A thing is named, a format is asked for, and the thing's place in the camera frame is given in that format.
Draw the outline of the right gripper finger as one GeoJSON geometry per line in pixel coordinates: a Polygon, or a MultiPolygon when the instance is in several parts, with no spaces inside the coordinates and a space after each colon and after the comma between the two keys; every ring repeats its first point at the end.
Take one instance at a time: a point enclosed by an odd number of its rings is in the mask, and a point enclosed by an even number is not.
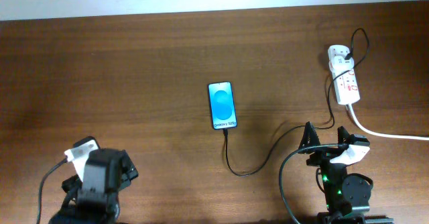
{"type": "Polygon", "coordinates": [[[338,133],[338,144],[340,145],[350,144],[350,140],[349,140],[350,134],[343,126],[340,126],[337,129],[337,133],[338,133]]]}
{"type": "Polygon", "coordinates": [[[316,128],[311,122],[307,122],[304,126],[304,134],[301,140],[301,148],[307,148],[318,145],[318,135],[316,128]]]}

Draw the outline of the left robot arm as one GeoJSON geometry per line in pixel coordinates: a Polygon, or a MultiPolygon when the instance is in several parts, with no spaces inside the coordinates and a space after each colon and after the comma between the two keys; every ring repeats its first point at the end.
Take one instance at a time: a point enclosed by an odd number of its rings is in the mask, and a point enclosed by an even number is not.
{"type": "Polygon", "coordinates": [[[89,154],[84,175],[62,182],[66,193],[49,224],[113,224],[119,218],[119,192],[139,176],[125,150],[103,148],[89,154]]]}

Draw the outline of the white power strip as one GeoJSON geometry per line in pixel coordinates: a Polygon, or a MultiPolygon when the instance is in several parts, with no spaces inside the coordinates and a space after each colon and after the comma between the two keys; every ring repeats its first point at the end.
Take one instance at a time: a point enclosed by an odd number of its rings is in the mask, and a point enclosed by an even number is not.
{"type": "MultiPolygon", "coordinates": [[[[332,45],[328,49],[328,59],[333,56],[346,57],[349,48],[343,45],[332,45]]],[[[351,105],[360,100],[359,88],[353,68],[343,73],[332,73],[336,100],[339,105],[351,105]]]]}

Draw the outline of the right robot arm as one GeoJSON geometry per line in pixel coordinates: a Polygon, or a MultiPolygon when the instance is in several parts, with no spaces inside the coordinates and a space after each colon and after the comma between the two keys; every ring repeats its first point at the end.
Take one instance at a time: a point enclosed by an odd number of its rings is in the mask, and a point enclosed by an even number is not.
{"type": "Polygon", "coordinates": [[[370,150],[370,142],[363,135],[349,134],[339,127],[338,143],[333,147],[322,145],[316,128],[310,122],[304,126],[299,145],[301,154],[308,154],[306,164],[321,175],[318,186],[326,200],[327,212],[317,214],[318,223],[393,223],[393,219],[367,217],[373,180],[358,173],[348,173],[347,167],[360,162],[370,150]]]}

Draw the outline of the blue screen Galaxy smartphone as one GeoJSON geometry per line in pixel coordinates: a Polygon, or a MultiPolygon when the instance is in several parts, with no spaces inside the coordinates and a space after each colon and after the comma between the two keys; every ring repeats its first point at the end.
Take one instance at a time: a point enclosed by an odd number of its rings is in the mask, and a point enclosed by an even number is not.
{"type": "Polygon", "coordinates": [[[213,129],[236,127],[237,115],[232,84],[229,81],[210,83],[208,97],[213,129]]]}

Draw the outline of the white USB charger plug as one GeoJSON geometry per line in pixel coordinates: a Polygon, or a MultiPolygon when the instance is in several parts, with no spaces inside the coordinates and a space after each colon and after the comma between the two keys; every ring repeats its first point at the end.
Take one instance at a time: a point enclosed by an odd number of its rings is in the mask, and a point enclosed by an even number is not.
{"type": "Polygon", "coordinates": [[[329,68],[332,73],[343,73],[351,70],[355,63],[353,58],[345,59],[343,56],[333,56],[329,61],[329,68]]]}

